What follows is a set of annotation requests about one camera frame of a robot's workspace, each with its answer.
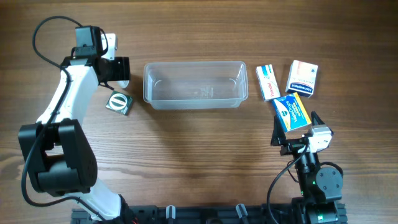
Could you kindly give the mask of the green Zam-Buk ointment box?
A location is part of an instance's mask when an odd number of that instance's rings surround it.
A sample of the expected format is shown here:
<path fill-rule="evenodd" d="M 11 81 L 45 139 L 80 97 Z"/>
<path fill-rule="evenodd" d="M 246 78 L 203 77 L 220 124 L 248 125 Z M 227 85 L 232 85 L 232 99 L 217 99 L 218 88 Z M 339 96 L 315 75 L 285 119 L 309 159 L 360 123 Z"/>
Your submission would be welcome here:
<path fill-rule="evenodd" d="M 118 91 L 113 91 L 106 103 L 106 108 L 113 112 L 127 116 L 130 112 L 133 102 L 133 97 Z"/>

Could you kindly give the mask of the blue yellow VapoDrops box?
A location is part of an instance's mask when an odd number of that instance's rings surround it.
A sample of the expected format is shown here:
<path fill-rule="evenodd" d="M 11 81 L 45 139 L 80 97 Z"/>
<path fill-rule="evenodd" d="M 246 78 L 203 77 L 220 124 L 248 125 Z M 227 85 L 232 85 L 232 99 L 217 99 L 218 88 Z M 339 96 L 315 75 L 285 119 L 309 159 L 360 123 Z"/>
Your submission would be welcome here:
<path fill-rule="evenodd" d="M 285 133 L 311 123 L 310 117 L 297 93 L 273 99 L 272 104 Z"/>

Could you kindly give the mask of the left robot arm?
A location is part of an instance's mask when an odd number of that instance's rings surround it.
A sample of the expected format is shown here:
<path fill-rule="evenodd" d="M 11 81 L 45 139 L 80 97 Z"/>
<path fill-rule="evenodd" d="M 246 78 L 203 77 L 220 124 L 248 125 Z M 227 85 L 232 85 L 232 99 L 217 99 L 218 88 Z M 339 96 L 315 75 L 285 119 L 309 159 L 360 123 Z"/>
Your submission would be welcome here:
<path fill-rule="evenodd" d="M 103 29 L 79 25 L 75 33 L 77 46 L 58 65 L 60 83 L 48 108 L 19 130 L 25 160 L 22 195 L 35 207 L 72 200 L 94 222 L 137 223 L 123 197 L 99 180 L 96 157 L 81 127 L 96 89 L 129 78 L 129 60 L 107 56 Z"/>

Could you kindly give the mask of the clear plastic container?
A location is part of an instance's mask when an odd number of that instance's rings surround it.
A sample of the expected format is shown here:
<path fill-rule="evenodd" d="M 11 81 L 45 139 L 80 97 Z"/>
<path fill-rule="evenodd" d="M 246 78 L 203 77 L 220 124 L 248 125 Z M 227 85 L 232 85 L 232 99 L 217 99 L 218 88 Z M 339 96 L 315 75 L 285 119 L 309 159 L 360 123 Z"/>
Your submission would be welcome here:
<path fill-rule="evenodd" d="M 156 110 L 237 108 L 247 98 L 242 61 L 155 62 L 144 67 L 143 99 Z"/>

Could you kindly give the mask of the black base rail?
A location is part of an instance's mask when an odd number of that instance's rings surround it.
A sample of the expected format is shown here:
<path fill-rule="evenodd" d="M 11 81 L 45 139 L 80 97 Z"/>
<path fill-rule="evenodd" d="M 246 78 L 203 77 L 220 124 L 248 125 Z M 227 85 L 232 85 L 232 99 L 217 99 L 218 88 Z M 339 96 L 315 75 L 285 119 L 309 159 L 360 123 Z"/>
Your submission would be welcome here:
<path fill-rule="evenodd" d="M 236 207 L 177 207 L 172 209 L 172 215 L 167 214 L 165 207 L 132 206 L 130 208 L 139 224 L 206 224 L 218 222 L 222 224 L 269 224 L 273 220 L 265 205 L 246 207 L 247 214 L 240 215 Z M 329 208 L 324 211 L 309 212 L 300 215 L 288 204 L 271 206 L 273 216 L 278 223 L 341 223 L 347 224 L 345 205 L 338 204 L 336 211 Z"/>

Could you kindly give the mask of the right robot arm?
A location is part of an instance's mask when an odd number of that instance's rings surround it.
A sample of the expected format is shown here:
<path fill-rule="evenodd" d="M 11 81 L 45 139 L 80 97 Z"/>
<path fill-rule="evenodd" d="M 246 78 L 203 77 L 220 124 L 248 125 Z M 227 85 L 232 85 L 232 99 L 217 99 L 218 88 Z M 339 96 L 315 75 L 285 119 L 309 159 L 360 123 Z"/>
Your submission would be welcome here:
<path fill-rule="evenodd" d="M 343 169 L 333 162 L 320 162 L 318 153 L 327 149 L 334 135 L 316 112 L 311 112 L 311 127 L 301 138 L 287 139 L 278 116 L 274 117 L 271 146 L 280 147 L 281 156 L 292 156 L 293 160 L 283 168 L 267 190 L 266 209 L 271 223 L 346 223 L 345 206 L 342 199 Z M 302 196 L 293 198 L 288 205 L 286 218 L 278 218 L 271 203 L 272 190 L 277 181 L 290 168 L 297 173 Z"/>

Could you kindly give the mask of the Hansaplast plaster box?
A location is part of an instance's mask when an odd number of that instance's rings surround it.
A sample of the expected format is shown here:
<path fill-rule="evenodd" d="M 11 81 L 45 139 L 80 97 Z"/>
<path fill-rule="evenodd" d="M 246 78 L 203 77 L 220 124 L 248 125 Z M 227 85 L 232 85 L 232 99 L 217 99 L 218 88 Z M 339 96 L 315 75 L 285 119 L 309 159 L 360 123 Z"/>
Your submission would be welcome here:
<path fill-rule="evenodd" d="M 311 97 L 315 89 L 318 65 L 294 60 L 290 66 L 285 92 L 297 92 L 300 96 Z"/>

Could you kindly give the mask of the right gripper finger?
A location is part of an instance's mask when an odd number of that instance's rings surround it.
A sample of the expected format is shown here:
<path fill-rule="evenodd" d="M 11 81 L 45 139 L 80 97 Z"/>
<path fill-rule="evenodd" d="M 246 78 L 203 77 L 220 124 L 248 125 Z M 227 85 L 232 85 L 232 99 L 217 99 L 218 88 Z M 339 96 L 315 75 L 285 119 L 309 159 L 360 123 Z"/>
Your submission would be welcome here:
<path fill-rule="evenodd" d="M 274 116 L 274 128 L 271 137 L 271 146 L 282 146 L 285 144 L 286 136 L 282 124 L 277 115 Z"/>
<path fill-rule="evenodd" d="M 311 121 L 313 127 L 324 126 L 330 130 L 331 134 L 333 134 L 333 130 L 329 126 L 327 126 L 324 121 L 322 121 L 322 119 L 315 111 L 311 112 Z"/>

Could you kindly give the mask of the white Panadol box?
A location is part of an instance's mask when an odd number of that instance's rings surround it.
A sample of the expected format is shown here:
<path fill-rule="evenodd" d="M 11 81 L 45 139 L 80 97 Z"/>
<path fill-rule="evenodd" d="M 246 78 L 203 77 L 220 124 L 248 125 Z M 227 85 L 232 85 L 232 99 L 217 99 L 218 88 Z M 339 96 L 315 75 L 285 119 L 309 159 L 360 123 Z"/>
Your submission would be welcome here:
<path fill-rule="evenodd" d="M 280 97 L 279 87 L 275 78 L 272 65 L 262 65 L 256 67 L 256 74 L 261 87 L 264 101 L 273 100 Z"/>

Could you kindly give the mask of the white calamine lotion bottle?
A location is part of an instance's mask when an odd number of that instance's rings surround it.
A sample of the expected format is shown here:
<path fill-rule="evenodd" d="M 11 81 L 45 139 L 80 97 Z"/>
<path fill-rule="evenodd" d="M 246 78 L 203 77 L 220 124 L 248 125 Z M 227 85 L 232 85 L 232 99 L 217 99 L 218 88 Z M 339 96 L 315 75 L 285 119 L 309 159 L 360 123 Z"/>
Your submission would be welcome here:
<path fill-rule="evenodd" d="M 129 80 L 121 80 L 121 81 L 117 81 L 117 84 L 120 86 L 120 88 L 125 89 L 128 87 L 129 85 Z"/>

